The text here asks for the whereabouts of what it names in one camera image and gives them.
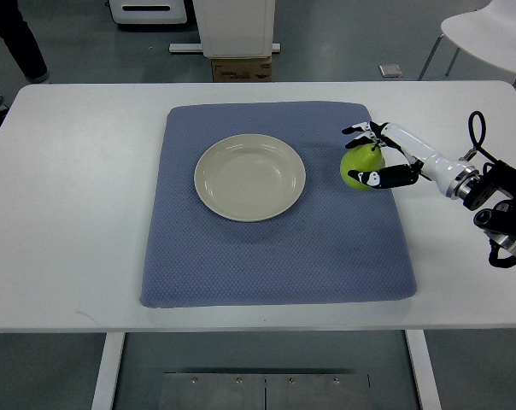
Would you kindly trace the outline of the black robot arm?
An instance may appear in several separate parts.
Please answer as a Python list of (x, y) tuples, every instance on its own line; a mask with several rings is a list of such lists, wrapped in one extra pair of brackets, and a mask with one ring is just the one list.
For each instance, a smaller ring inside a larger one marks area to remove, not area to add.
[(489, 239), (489, 264), (516, 266), (516, 169), (498, 160), (464, 180), (456, 191), (475, 215), (473, 224)]

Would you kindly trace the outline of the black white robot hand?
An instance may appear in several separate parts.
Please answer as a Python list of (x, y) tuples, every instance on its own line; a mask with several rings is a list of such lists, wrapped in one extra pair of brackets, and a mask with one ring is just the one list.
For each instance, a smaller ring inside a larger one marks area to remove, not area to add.
[(347, 150), (359, 145), (375, 144), (380, 149), (395, 149), (407, 160), (404, 164), (383, 167), (372, 172), (348, 171), (351, 178), (370, 186), (370, 189), (413, 185), (419, 178), (424, 178), (434, 182), (446, 197), (456, 199), (459, 198), (456, 191), (464, 180), (479, 173), (469, 161), (444, 157), (436, 149), (394, 123), (377, 124), (369, 121), (343, 129), (345, 135), (353, 133), (356, 136), (345, 145)]

